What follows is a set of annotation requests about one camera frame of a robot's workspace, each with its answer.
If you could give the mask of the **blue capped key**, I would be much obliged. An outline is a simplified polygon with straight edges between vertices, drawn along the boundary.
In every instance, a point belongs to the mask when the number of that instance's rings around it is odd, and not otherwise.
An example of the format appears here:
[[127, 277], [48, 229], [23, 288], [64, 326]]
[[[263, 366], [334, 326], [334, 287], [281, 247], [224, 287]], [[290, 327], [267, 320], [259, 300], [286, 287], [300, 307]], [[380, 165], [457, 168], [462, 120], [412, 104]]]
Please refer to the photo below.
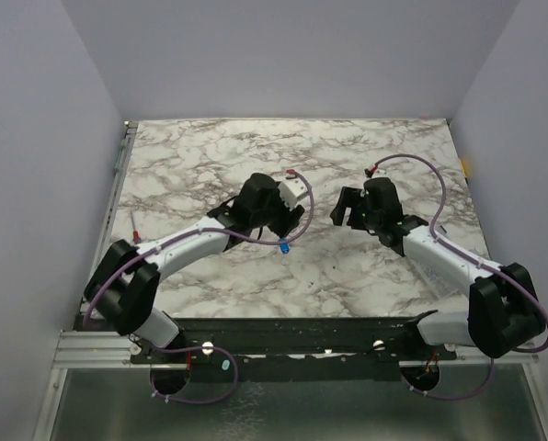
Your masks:
[[291, 247], [285, 238], [279, 239], [279, 248], [283, 254], [288, 254], [291, 250]]

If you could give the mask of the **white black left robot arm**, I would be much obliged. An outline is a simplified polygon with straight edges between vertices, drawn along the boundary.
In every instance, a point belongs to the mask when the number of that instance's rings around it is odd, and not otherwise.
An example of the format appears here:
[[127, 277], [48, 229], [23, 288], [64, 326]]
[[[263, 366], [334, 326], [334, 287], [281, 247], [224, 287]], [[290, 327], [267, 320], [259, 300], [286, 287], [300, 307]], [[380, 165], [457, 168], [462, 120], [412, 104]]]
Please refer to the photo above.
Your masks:
[[[281, 246], [301, 237], [314, 206], [304, 207], [313, 191], [306, 178], [288, 170], [277, 180], [253, 173], [239, 193], [208, 211], [181, 232], [147, 243], [118, 240], [106, 251], [86, 284], [88, 304], [83, 325], [90, 328], [98, 313], [122, 336], [134, 335], [149, 345], [159, 360], [169, 363], [182, 354], [178, 324], [154, 305], [159, 285], [179, 270], [241, 243]], [[270, 230], [274, 239], [253, 237], [253, 231]]]

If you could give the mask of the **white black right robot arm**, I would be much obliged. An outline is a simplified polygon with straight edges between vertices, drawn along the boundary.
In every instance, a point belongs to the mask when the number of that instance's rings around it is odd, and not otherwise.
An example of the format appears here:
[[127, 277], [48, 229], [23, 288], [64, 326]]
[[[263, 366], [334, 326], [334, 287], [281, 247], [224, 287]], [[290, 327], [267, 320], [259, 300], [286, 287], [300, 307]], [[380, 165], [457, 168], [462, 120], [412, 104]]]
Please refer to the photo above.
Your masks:
[[426, 220], [404, 213], [389, 178], [374, 177], [362, 188], [342, 187], [330, 219], [336, 226], [376, 236], [382, 245], [434, 271], [468, 299], [466, 311], [431, 311], [417, 317], [416, 329], [402, 337], [409, 357], [422, 359], [436, 345], [462, 345], [500, 358], [545, 331], [525, 267], [482, 260], [432, 231]]

